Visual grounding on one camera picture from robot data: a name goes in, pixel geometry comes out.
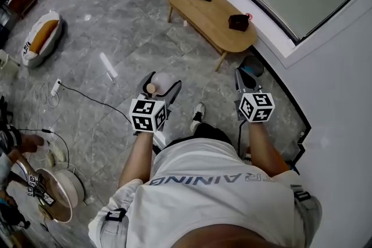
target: hand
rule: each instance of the hand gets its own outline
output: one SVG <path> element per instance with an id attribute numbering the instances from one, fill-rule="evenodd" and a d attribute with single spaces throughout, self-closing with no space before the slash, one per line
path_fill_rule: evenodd
<path id="1" fill-rule="evenodd" d="M 3 199 L 8 205 L 18 208 L 18 205 L 13 197 L 8 195 L 8 193 L 5 190 L 0 191 L 0 199 Z"/>

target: white bean bag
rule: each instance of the white bean bag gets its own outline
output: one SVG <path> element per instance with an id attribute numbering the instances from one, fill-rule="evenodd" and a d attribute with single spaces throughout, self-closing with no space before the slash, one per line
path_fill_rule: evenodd
<path id="1" fill-rule="evenodd" d="M 43 44 L 39 54 L 31 52 L 29 50 L 30 45 L 32 44 L 36 34 L 47 21 L 51 20 L 59 20 L 57 27 L 54 28 L 49 38 Z M 58 13 L 51 11 L 46 15 L 41 16 L 41 18 L 33 25 L 31 32 L 29 33 L 28 37 L 26 38 L 26 41 L 24 42 L 24 46 L 22 49 L 23 64 L 30 68 L 38 66 L 43 61 L 43 59 L 53 51 L 55 42 L 59 38 L 61 32 L 62 18 Z"/>

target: black strap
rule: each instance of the black strap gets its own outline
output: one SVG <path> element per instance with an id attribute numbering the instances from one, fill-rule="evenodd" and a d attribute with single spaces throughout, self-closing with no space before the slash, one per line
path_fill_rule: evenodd
<path id="1" fill-rule="evenodd" d="M 112 212 L 107 213 L 106 220 L 121 222 L 126 215 L 126 212 L 127 211 L 123 208 L 113 210 Z"/>

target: power strip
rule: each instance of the power strip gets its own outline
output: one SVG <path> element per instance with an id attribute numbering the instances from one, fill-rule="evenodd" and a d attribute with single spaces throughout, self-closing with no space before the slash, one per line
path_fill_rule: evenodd
<path id="1" fill-rule="evenodd" d="M 60 83 L 61 83 L 61 80 L 60 79 L 57 79 L 56 82 L 54 83 L 54 86 L 52 88 L 52 91 L 51 91 L 51 95 L 52 96 L 55 96 L 57 91 L 58 91 L 58 88 L 60 86 Z"/>

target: white t-shirt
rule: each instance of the white t-shirt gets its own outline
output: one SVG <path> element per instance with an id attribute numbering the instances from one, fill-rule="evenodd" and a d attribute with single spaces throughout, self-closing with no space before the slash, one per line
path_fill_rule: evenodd
<path id="1" fill-rule="evenodd" d="M 134 180 L 121 187 L 90 223 L 97 247 L 171 247 L 186 233 L 214 224 L 244 227 L 278 245 L 306 247 L 319 224 L 320 205 L 303 190 L 298 174 L 270 178 L 244 164 L 225 142 L 178 143 L 156 157 L 153 172 L 146 184 Z M 123 220 L 106 221 L 118 208 L 126 210 Z"/>

